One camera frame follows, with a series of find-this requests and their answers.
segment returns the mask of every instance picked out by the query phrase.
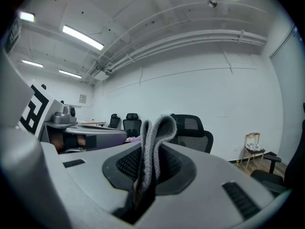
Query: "floor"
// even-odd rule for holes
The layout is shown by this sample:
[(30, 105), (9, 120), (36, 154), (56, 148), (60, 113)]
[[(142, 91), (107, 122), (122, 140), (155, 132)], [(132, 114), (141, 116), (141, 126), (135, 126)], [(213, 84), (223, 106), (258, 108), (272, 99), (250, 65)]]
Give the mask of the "floor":
[[(257, 169), (269, 172), (271, 161), (263, 159), (261, 167), (258, 168), (258, 166), (260, 165), (260, 162), (261, 162), (261, 159), (250, 160), (246, 171), (244, 170), (244, 168), (246, 167), (247, 162), (242, 162), (242, 163), (238, 164), (237, 167), (240, 170), (242, 170), (243, 172), (247, 173), (248, 175), (250, 175), (254, 170), (257, 170)], [(287, 166), (284, 165), (283, 163), (276, 162), (273, 174), (279, 175), (282, 178), (284, 178), (286, 167)]]

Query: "ceiling sprinkler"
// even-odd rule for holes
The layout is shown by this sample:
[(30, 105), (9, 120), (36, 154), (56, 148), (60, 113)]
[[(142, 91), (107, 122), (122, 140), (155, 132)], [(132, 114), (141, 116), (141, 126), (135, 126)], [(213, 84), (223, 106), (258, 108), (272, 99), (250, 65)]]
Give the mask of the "ceiling sprinkler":
[(211, 8), (215, 8), (217, 6), (217, 1), (216, 0), (208, 0), (208, 5)]

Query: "office chair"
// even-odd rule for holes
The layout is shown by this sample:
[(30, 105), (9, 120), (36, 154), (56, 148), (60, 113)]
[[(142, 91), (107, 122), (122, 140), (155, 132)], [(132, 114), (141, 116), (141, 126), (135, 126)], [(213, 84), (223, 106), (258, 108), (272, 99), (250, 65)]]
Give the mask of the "office chair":
[(110, 124), (108, 127), (116, 129), (116, 128), (118, 128), (120, 121), (121, 121), (121, 118), (119, 118), (117, 116), (117, 114), (112, 114), (111, 119), (110, 119)]
[(265, 155), (264, 158), (271, 160), (269, 173), (262, 170), (255, 170), (252, 172), (251, 177), (262, 183), (268, 190), (270, 190), (275, 196), (286, 191), (287, 189), (294, 188), (298, 182), (303, 180), (301, 177), (301, 170), (304, 169), (302, 160), (305, 158), (305, 120), (302, 124), (302, 136), (299, 146), (289, 162), (286, 171), (285, 179), (281, 176), (273, 174), (276, 162), (281, 162), (281, 158), (277, 156)]
[(211, 152), (214, 141), (213, 135), (203, 129), (199, 117), (187, 114), (171, 114), (171, 116), (177, 123), (177, 135), (171, 143), (208, 154)]
[(126, 115), (126, 120), (123, 120), (124, 131), (127, 137), (137, 137), (140, 135), (142, 120), (139, 120), (138, 114), (129, 113)]

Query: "fluorescent ceiling light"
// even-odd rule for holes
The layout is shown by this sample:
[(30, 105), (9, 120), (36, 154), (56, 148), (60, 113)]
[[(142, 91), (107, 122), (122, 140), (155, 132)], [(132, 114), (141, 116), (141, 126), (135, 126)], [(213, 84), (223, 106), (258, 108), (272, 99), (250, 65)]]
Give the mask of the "fluorescent ceiling light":
[(69, 73), (69, 72), (66, 72), (66, 71), (62, 71), (62, 70), (59, 70), (60, 73), (63, 73), (63, 74), (68, 74), (70, 76), (74, 76), (74, 77), (77, 77), (77, 78), (81, 78), (80, 75), (76, 75), (76, 74), (72, 74), (72, 73)]
[(20, 12), (19, 17), (22, 20), (31, 21), (31, 22), (34, 22), (35, 20), (34, 14), (32, 13)]
[(98, 50), (102, 50), (102, 48), (104, 47), (104, 45), (100, 44), (99, 42), (91, 39), (90, 37), (70, 28), (69, 26), (63, 26), (62, 31), (64, 33), (69, 34), (70, 36), (76, 37), (77, 39), (97, 48)]
[(43, 68), (43, 65), (39, 64), (39, 63), (33, 63), (33, 62), (30, 62), (30, 61), (26, 61), (26, 60), (22, 60), (22, 62)]

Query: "small wooden stool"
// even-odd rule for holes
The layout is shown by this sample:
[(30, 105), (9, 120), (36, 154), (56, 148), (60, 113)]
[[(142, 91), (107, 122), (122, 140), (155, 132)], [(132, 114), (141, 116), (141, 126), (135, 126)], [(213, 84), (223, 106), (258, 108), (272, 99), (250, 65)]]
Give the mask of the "small wooden stool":
[(247, 134), (246, 137), (245, 137), (244, 150), (249, 154), (249, 157), (248, 157), (248, 161), (247, 161), (247, 164), (246, 164), (246, 167), (245, 167), (244, 171), (247, 170), (248, 164), (249, 164), (249, 161), (250, 161), (250, 158), (252, 157), (252, 155), (254, 155), (254, 156), (253, 156), (253, 160), (254, 160), (254, 158), (255, 158), (256, 155), (262, 155), (261, 162), (260, 162), (259, 166), (257, 166), (257, 169), (259, 169), (259, 168), (261, 167), (261, 165), (262, 165), (262, 160), (263, 160), (263, 158), (264, 158), (264, 153), (265, 153), (266, 150), (262, 149), (261, 151), (251, 151), (251, 150), (248, 150), (248, 149), (246, 148), (246, 145), (247, 145), (248, 143), (253, 143), (253, 140), (251, 140), (251, 141), (249, 142), (249, 141), (248, 141), (249, 139), (253, 139), (253, 138), (254, 138), (254, 143), (257, 143), (257, 144), (258, 144), (259, 137), (260, 137), (260, 133), (257, 133), (257, 132), (249, 133), (249, 134)]

